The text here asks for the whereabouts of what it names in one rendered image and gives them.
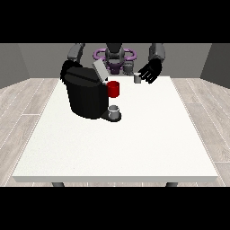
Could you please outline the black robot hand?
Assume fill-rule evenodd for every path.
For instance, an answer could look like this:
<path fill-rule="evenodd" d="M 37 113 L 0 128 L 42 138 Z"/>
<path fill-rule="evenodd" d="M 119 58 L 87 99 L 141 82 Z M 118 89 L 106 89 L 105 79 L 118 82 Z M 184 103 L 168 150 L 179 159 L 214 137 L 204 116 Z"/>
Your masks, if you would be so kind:
<path fill-rule="evenodd" d="M 60 72 L 60 79 L 64 80 L 64 76 L 66 75 L 66 71 L 71 68 L 71 67 L 82 67 L 81 64 L 79 64 L 76 61 L 73 60 L 66 60 L 61 68 L 61 72 Z"/>
<path fill-rule="evenodd" d="M 139 72 L 139 77 L 151 84 L 162 72 L 162 62 L 158 58 L 151 59 Z"/>

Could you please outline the pale grey machine lid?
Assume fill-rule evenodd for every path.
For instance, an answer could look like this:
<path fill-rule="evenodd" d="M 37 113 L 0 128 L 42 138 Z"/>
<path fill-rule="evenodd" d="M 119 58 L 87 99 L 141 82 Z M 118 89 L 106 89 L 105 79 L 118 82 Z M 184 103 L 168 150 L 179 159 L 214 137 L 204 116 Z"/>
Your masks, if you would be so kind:
<path fill-rule="evenodd" d="M 101 59 L 93 62 L 93 68 L 102 82 L 104 82 L 108 78 L 109 73 Z"/>

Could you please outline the black coffee machine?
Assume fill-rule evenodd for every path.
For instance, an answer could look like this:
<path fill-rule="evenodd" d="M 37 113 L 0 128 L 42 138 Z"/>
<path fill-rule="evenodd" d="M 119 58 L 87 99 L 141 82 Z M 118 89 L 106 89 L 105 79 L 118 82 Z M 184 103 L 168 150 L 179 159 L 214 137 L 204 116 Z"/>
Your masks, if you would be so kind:
<path fill-rule="evenodd" d="M 88 67 L 71 67 L 64 76 L 67 95 L 73 113 L 85 119 L 106 119 L 110 122 L 121 120 L 110 119 L 107 83 L 103 83 L 96 71 Z"/>

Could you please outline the red pod holder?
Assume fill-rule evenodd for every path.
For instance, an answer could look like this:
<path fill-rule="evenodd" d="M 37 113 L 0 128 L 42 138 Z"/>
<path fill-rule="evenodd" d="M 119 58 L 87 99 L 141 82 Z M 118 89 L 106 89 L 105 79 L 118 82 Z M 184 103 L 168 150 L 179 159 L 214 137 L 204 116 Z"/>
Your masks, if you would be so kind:
<path fill-rule="evenodd" d="M 119 96 L 119 82 L 109 81 L 107 83 L 108 87 L 108 96 L 111 98 L 116 98 Z"/>

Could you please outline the small grey cup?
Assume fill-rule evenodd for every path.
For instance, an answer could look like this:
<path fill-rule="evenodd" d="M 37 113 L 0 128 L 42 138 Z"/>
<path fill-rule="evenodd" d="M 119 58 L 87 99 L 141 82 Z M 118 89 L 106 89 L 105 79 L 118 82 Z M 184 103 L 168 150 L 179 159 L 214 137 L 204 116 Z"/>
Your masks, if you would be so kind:
<path fill-rule="evenodd" d="M 119 117 L 119 107 L 117 105 L 111 105 L 108 108 L 108 112 L 110 119 L 117 119 Z"/>

